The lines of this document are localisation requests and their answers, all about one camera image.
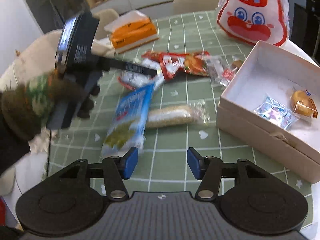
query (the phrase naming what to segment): white wall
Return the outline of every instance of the white wall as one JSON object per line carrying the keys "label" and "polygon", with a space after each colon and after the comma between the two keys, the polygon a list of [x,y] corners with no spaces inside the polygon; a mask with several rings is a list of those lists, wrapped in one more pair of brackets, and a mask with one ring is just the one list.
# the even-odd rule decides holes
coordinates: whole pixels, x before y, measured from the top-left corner
{"label": "white wall", "polygon": [[43,33],[25,0],[0,0],[0,75]]}

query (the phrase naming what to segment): dining table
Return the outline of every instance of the dining table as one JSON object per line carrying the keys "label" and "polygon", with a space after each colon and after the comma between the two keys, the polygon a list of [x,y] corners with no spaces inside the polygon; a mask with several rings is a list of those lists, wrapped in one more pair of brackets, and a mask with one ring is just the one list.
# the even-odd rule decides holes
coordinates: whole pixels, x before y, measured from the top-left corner
{"label": "dining table", "polygon": [[[234,58],[245,60],[253,46],[227,36],[218,27],[216,11],[202,11],[173,15],[154,20],[159,39],[117,55],[117,58],[141,62],[147,50],[186,53],[207,51],[221,56],[223,64],[231,64]],[[313,60],[289,40],[284,49]],[[119,100],[130,91],[117,80],[119,70],[105,72],[99,81],[100,94],[94,98],[95,107],[90,119],[75,119],[68,130],[60,130],[52,140],[49,156],[49,176],[78,159],[89,163],[101,161],[101,147],[108,132]],[[205,101],[210,121],[207,125],[185,124],[158,129],[145,129],[143,151],[130,179],[124,184],[133,191],[190,191],[195,193],[201,181],[196,180],[187,164],[186,151],[195,148],[201,156],[218,157],[226,163],[247,159],[265,169],[284,183],[304,195],[308,202],[308,216],[302,228],[317,222],[314,219],[315,200],[312,185],[267,155],[246,145],[244,142],[217,129],[216,110],[223,88],[212,83],[209,77],[179,73],[154,92],[150,109],[167,106],[195,104]],[[103,179],[91,179],[91,187],[105,194]],[[223,178],[219,194],[234,187],[234,179]]]}

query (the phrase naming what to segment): cartoon face bag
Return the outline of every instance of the cartoon face bag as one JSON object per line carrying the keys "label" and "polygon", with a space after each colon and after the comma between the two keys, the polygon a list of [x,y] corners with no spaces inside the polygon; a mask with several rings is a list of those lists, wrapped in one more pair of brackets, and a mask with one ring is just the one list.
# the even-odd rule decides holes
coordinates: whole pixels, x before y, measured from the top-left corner
{"label": "cartoon face bag", "polygon": [[218,24],[231,37],[281,46],[289,37],[288,0],[219,0]]}

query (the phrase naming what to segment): white box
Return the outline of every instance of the white box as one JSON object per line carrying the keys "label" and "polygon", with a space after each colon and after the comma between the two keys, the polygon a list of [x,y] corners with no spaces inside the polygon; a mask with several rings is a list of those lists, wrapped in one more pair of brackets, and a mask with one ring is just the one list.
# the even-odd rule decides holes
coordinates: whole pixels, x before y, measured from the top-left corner
{"label": "white box", "polygon": [[320,181],[320,116],[311,124],[300,119],[284,130],[253,113],[267,95],[290,107],[289,91],[299,86],[311,93],[320,109],[320,68],[259,41],[221,95],[216,125],[316,183]]}

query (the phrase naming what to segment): camouflage glove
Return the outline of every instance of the camouflage glove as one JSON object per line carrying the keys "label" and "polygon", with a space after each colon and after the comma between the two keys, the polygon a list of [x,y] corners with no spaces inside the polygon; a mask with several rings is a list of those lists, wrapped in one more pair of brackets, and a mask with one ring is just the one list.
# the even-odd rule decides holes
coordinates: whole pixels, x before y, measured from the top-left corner
{"label": "camouflage glove", "polygon": [[[97,95],[99,91],[96,86],[91,94]],[[89,111],[94,107],[82,87],[58,79],[57,73],[50,72],[19,85],[15,90],[6,90],[1,100],[2,114],[19,138],[30,141],[41,132],[53,107],[60,101],[83,101],[78,113],[80,118],[89,118]]]}

